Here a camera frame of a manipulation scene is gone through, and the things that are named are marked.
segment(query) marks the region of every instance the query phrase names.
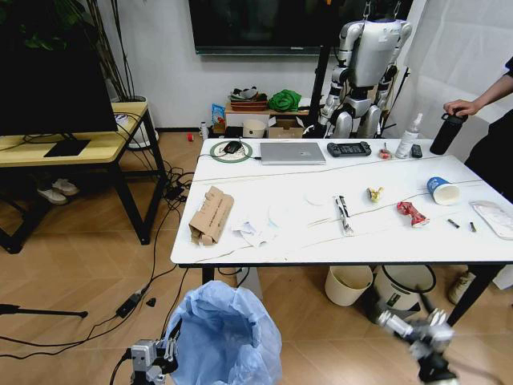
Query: blue paper cup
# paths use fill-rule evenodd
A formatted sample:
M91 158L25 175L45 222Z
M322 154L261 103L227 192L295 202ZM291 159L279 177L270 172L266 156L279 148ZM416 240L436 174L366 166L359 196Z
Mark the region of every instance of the blue paper cup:
M459 201L458 186L449 183L440 176L433 176L427 181L427 191L439 205L453 205Z

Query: white bottle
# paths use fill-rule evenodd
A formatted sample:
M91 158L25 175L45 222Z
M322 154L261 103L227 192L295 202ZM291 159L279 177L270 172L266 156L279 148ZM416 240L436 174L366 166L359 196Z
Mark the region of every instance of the white bottle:
M417 115L417 119L414 120L411 127L404 131L402 134L401 143L398 146L395 156L397 158L406 158L410 153L411 146L414 144L414 140L418 136L418 125L422 121L422 114Z
M201 132L201 136L203 137L203 140L208 139L208 128L207 128L207 124L205 122L201 122L200 132Z

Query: white curtain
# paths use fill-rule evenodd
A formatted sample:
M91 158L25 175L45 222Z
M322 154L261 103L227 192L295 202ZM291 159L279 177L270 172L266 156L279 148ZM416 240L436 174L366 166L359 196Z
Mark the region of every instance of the white curtain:
M511 56L512 0L427 0L405 60L411 75L388 122L398 125L387 136L400 136L423 112L421 133L434 138L442 125L442 105L481 95L504 74ZM485 107L465 123L449 151L465 160L488 124L512 108L511 95Z

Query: sneaker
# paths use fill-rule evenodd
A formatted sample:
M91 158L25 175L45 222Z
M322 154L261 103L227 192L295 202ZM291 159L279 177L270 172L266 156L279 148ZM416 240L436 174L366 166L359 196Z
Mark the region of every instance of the sneaker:
M80 190L77 186L72 184L68 179L58 178L51 187L57 192L61 193L66 197L72 197L78 193Z
M52 188L49 190L40 190L38 188L38 194L53 205L65 205L67 203L67 198Z
M463 294L467 291L468 286L474 281L475 275L470 271L467 271L459 276L453 286L449 289L447 297L454 305L456 305Z

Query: small red object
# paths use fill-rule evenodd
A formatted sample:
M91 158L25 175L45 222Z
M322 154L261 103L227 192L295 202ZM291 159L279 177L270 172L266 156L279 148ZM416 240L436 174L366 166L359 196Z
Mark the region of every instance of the small red object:
M386 144L385 144L385 148L382 148L381 150L379 150L378 156L384 160L388 160L388 159L392 158L392 154L386 148Z
M421 227L430 223L430 220L419 213L411 202L399 202L398 211L402 215L411 216L412 227Z

